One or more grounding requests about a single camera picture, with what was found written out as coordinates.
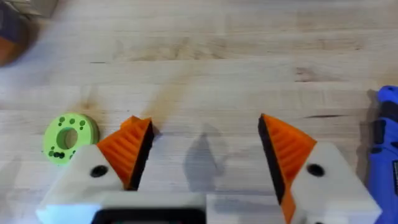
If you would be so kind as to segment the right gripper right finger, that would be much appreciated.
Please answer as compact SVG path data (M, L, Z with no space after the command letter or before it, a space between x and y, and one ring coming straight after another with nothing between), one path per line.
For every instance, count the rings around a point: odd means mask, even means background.
M267 114L258 133L286 223L376 223L380 206L334 144Z

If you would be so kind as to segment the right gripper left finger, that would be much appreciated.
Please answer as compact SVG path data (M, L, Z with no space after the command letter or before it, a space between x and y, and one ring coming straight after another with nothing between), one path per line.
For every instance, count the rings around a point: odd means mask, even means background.
M131 116L96 144L57 146L50 157L67 161L40 205L84 204L110 191L137 190L153 142L152 119Z

